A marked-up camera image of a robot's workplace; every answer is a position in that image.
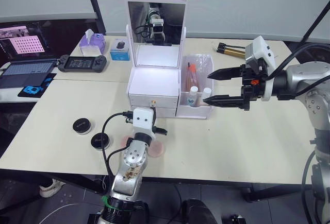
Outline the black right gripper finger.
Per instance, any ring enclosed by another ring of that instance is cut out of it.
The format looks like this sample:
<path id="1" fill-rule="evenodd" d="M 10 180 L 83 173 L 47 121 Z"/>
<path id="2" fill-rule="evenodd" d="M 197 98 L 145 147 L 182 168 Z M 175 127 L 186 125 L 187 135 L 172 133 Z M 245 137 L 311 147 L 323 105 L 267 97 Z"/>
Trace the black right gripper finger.
<path id="1" fill-rule="evenodd" d="M 241 77 L 242 67 L 221 68 L 210 73 L 207 78 L 213 80 L 231 80 Z"/>
<path id="2" fill-rule="evenodd" d="M 203 102 L 214 107 L 244 108 L 244 99 L 242 96 L 215 95 L 203 99 Z"/>

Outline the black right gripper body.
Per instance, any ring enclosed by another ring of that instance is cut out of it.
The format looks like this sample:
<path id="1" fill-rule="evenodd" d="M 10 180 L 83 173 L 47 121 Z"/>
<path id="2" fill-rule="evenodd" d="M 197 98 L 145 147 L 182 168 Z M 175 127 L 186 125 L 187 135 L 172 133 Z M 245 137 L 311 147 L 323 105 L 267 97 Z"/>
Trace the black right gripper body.
<path id="1" fill-rule="evenodd" d="M 242 77 L 242 103 L 239 108 L 248 111 L 250 109 L 250 102 L 256 101 L 265 93 L 265 78 L 268 76 L 267 65 L 265 63 L 260 64 L 257 67 L 257 72 L 254 72 L 247 64 L 242 65 L 240 76 Z"/>

